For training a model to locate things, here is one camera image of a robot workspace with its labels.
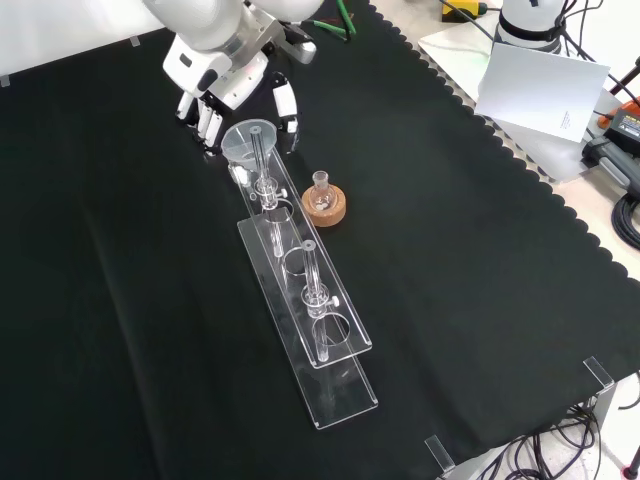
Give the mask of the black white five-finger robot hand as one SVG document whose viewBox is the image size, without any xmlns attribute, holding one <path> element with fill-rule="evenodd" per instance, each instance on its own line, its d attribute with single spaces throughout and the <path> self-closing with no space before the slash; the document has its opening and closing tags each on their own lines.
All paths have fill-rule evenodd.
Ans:
<svg viewBox="0 0 640 480">
<path fill-rule="evenodd" d="M 238 111 L 263 83 L 272 87 L 281 131 L 289 146 L 296 146 L 298 112 L 293 87 L 279 71 L 269 78 L 265 76 L 269 60 L 280 47 L 279 43 L 269 41 L 247 64 L 235 68 L 223 53 L 198 53 L 183 40 L 174 39 L 163 68 L 183 91 L 175 116 L 192 130 L 206 160 L 221 155 L 225 119 Z"/>
</svg>

